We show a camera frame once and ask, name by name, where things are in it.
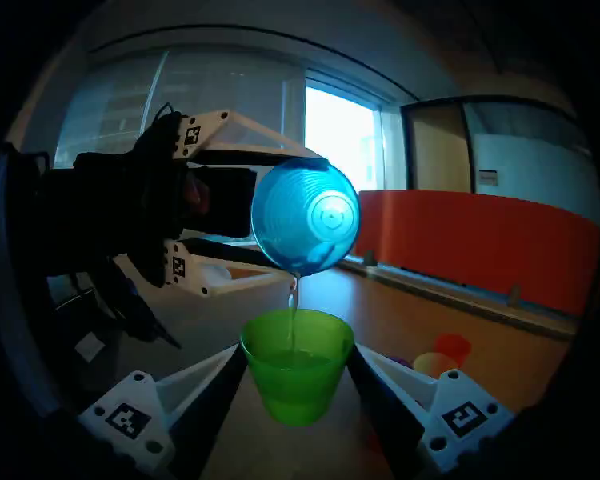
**orange partition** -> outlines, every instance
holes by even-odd
[[[600,251],[587,218],[516,198],[427,190],[360,192],[354,254],[582,314]]]

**blue cup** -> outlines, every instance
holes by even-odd
[[[351,182],[324,158],[293,158],[256,187],[251,226],[269,259],[297,276],[326,270],[355,243],[360,205]]]

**cable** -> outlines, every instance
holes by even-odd
[[[163,106],[160,107],[160,110],[158,110],[158,112],[156,113],[156,115],[154,117],[154,120],[152,121],[151,125],[153,125],[154,123],[156,123],[156,121],[160,118],[160,114],[162,112],[164,112],[167,107],[169,107],[169,110],[171,110],[171,113],[174,112],[174,108],[172,107],[172,105],[169,102],[165,103]]]

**red cup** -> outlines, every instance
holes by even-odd
[[[435,339],[434,352],[452,358],[461,367],[471,353],[471,343],[461,335],[442,334]]]

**green cup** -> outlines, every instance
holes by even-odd
[[[262,403],[287,425],[309,425],[329,408],[354,345],[354,332],[340,318],[297,310],[295,348],[291,310],[276,310],[245,325],[240,343]]]

